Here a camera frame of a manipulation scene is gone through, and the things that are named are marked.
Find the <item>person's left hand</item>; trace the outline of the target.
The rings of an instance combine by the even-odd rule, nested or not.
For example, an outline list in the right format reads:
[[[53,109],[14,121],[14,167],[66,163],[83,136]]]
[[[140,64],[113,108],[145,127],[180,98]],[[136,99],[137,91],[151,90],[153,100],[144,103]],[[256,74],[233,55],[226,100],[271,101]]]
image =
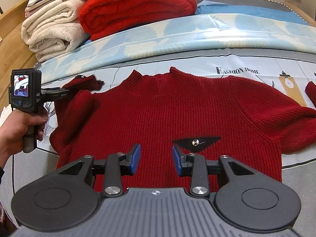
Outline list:
[[[10,156],[23,150],[23,136],[31,126],[38,126],[38,139],[43,138],[44,125],[48,120],[48,113],[44,107],[39,114],[28,114],[14,110],[1,126],[1,168],[3,169]]]

